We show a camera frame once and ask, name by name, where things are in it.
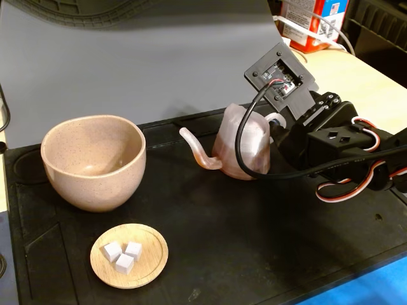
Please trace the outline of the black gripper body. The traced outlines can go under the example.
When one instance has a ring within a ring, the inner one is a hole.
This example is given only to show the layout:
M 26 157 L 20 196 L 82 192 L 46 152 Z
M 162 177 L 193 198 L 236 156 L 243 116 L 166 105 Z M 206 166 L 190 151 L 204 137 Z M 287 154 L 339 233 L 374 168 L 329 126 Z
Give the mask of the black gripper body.
M 374 151 L 378 139 L 366 123 L 353 123 L 351 102 L 331 92 L 312 91 L 315 105 L 291 128 L 291 165 L 299 170 Z

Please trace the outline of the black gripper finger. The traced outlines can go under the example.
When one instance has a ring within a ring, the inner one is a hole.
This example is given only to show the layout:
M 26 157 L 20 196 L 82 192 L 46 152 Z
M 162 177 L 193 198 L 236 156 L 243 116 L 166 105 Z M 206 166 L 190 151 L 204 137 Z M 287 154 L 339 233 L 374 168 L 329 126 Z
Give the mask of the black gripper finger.
M 287 129 L 276 122 L 270 122 L 270 136 L 274 143 L 280 144 L 287 137 Z
M 303 127 L 294 126 L 287 129 L 287 137 L 276 144 L 277 149 L 287 161 L 296 170 L 305 169 L 305 148 L 307 144 L 307 134 Z

